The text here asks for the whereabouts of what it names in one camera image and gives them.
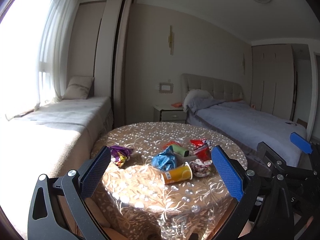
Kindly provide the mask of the yellow orange juice cup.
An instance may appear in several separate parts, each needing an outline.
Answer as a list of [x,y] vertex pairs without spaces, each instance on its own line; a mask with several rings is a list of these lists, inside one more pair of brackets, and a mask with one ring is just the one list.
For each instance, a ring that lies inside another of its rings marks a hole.
[[193,172],[188,164],[185,162],[183,165],[161,173],[161,181],[164,184],[172,184],[179,181],[191,180],[193,178]]

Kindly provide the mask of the white bedside nightstand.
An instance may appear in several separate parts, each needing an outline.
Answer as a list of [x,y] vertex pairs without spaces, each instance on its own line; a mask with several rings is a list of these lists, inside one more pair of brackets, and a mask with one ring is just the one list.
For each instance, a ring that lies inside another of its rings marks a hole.
[[153,105],[154,122],[175,122],[185,124],[187,113],[183,107],[174,107],[172,105]]

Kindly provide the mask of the orange label plastic bottle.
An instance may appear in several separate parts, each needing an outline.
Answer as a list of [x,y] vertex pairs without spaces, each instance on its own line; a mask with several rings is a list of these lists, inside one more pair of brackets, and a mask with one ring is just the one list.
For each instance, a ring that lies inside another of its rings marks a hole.
[[180,144],[179,142],[170,141],[170,142],[166,143],[165,145],[163,145],[162,148],[165,150],[167,147],[169,147],[169,146],[171,146],[171,145],[181,146],[181,144]]

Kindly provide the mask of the clear plastic bag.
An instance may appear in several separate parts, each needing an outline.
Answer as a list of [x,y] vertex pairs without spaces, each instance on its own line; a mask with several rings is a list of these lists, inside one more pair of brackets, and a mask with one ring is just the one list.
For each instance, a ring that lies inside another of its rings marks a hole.
[[195,159],[189,163],[193,175],[199,178],[206,177],[211,174],[211,165],[211,160],[202,161],[201,159]]

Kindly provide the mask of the framed wall switch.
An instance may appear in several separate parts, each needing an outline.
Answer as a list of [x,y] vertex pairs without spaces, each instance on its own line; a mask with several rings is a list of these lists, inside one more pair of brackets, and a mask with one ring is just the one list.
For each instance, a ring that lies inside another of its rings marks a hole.
[[159,92],[162,94],[171,94],[174,90],[174,84],[171,82],[160,82],[159,83]]

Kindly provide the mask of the green cylindrical tube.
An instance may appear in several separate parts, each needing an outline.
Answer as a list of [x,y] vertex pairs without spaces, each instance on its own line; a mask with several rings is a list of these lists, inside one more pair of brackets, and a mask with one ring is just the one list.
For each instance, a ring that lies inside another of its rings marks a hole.
[[183,148],[180,145],[173,144],[172,145],[172,150],[173,150],[174,153],[179,154],[182,157],[188,157],[189,156],[189,150]]

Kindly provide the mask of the beige wardrobe doors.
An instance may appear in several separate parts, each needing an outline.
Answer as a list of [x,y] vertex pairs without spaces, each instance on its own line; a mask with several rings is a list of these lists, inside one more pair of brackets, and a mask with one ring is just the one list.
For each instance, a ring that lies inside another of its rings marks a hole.
[[253,46],[252,56],[251,105],[257,111],[289,120],[295,77],[291,45]]

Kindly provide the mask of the white sheer curtain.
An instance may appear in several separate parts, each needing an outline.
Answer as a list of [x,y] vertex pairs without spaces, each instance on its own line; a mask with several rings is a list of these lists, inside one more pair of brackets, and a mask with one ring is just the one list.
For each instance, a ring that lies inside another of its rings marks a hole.
[[58,102],[66,90],[80,0],[7,0],[1,13],[1,121]]

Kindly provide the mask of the grey bed pillow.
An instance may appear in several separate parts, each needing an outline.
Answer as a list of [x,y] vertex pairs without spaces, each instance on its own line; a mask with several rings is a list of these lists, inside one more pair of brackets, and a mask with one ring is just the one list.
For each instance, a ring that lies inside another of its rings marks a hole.
[[187,112],[188,106],[191,104],[193,99],[207,99],[212,98],[210,92],[201,89],[192,89],[190,90],[183,100],[183,110]]

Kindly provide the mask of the bed with blue duvet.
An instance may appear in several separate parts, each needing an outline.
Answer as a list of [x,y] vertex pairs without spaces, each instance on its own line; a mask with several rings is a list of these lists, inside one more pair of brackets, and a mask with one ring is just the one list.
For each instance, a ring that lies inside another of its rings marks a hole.
[[243,145],[256,150],[260,142],[265,142],[287,165],[298,166],[302,151],[290,142],[290,135],[295,132],[306,138],[302,125],[252,109],[243,100],[193,98],[185,100],[183,107]]

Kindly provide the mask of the beige tufted headboard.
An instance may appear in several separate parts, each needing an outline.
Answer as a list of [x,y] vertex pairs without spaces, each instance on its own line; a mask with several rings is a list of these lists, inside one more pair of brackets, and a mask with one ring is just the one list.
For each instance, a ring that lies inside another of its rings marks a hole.
[[181,75],[181,93],[183,105],[186,106],[192,90],[207,91],[213,98],[226,101],[244,100],[242,86],[238,83],[194,74]]

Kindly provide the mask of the blue crumpled plastic bag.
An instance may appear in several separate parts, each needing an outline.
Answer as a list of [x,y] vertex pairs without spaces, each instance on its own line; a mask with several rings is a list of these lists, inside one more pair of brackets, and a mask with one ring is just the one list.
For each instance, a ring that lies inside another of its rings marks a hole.
[[160,171],[169,171],[177,167],[177,158],[173,147],[168,146],[163,152],[153,157],[151,165]]

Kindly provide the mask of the gold wall sconce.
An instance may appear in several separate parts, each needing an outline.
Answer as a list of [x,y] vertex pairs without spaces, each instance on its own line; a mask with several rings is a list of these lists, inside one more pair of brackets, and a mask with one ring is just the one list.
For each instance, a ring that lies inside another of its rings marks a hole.
[[245,75],[245,72],[246,72],[246,60],[245,60],[245,54],[243,53],[242,54],[242,70],[243,70],[243,74]]
[[172,25],[170,26],[169,36],[168,36],[168,44],[170,48],[170,55],[173,55],[174,53],[174,32]]

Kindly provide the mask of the orange item on nightstand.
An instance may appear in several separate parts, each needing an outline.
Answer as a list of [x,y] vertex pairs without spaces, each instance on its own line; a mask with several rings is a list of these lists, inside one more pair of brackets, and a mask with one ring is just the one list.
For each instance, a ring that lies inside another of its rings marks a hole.
[[174,108],[182,108],[183,107],[183,103],[181,103],[181,102],[173,103],[171,106],[174,107]]

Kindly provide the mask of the purple snack wrapper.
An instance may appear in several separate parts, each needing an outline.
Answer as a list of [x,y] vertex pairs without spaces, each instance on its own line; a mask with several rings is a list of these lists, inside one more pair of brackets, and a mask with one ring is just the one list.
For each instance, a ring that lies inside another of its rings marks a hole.
[[123,146],[110,146],[111,161],[119,168],[121,168],[126,161],[129,160],[133,149]]

